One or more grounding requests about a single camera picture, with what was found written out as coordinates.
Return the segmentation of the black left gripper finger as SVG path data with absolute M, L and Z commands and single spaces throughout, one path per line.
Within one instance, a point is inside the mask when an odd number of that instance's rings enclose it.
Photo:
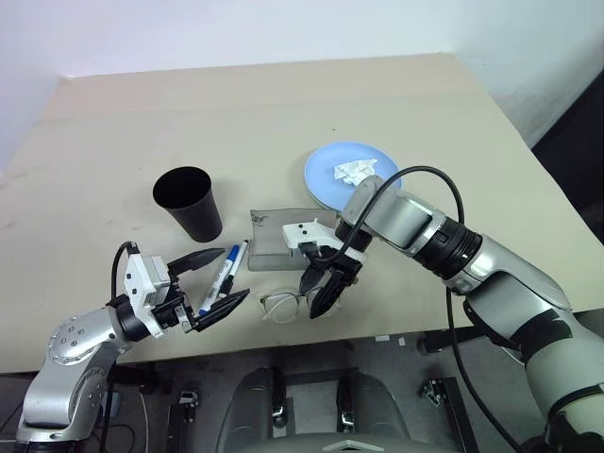
M 224 248 L 208 248 L 194 251 L 188 255 L 173 260 L 167 264 L 168 275 L 171 280 L 177 278 L 186 272 L 196 271 L 212 263 L 225 253 Z
M 199 314 L 194 318 L 193 330 L 201 332 L 219 323 L 236 310 L 249 294 L 249 290 L 242 290 L 216 301 L 208 312 Z

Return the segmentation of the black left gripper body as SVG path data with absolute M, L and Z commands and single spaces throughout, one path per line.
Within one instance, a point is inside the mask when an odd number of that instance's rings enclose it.
M 153 309 L 153 316 L 162 329 L 180 326 L 188 333 L 196 326 L 196 313 L 178 279 L 171 282 L 164 301 Z

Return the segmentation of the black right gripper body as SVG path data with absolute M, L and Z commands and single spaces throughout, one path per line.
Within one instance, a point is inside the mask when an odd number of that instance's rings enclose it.
M 338 250 L 328 245 L 302 243 L 299 246 L 299 249 L 308 259 L 309 266 L 312 265 L 317 268 L 327 269 L 330 273 L 336 269 L 343 270 L 344 272 L 353 275 L 353 281 L 356 274 L 362 268 L 360 261 L 355 260 L 346 254 L 337 256 Z

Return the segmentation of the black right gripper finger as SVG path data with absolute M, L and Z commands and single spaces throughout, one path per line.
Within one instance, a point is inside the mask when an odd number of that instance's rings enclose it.
M 353 275 L 343 270 L 333 270 L 310 302 L 310 319 L 326 314 L 339 299 L 344 289 L 353 284 Z
M 329 270 L 311 265 L 300 278 L 299 292 L 301 294 L 310 294 L 313 291 L 318 291 L 327 283 L 330 277 L 331 273 Z

